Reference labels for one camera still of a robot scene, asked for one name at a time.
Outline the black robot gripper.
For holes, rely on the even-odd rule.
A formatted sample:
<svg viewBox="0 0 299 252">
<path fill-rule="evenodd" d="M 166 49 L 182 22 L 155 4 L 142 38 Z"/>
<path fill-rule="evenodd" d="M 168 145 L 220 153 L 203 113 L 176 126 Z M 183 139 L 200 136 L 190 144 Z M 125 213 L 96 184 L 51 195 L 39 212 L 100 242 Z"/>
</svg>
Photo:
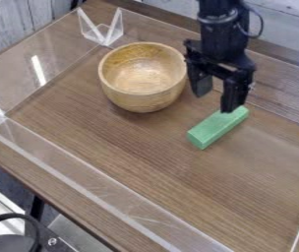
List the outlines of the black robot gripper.
<svg viewBox="0 0 299 252">
<path fill-rule="evenodd" d="M 212 90 L 212 77 L 223 81 L 220 111 L 231 113 L 246 103 L 257 70 L 246 54 L 250 40 L 250 14 L 198 14 L 200 39 L 187 39 L 187 76 L 196 97 Z"/>
</svg>

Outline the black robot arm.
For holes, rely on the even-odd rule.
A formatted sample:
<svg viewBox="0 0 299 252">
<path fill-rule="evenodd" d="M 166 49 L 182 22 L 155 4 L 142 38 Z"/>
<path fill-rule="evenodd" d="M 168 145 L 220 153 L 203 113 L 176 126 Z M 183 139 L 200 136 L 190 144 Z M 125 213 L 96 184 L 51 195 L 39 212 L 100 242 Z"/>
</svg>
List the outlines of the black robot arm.
<svg viewBox="0 0 299 252">
<path fill-rule="evenodd" d="M 200 40 L 187 39 L 187 76 L 192 93 L 212 90 L 212 78 L 223 81 L 220 112 L 231 113 L 246 103 L 257 64 L 246 54 L 250 10 L 242 0 L 199 0 L 196 15 Z"/>
</svg>

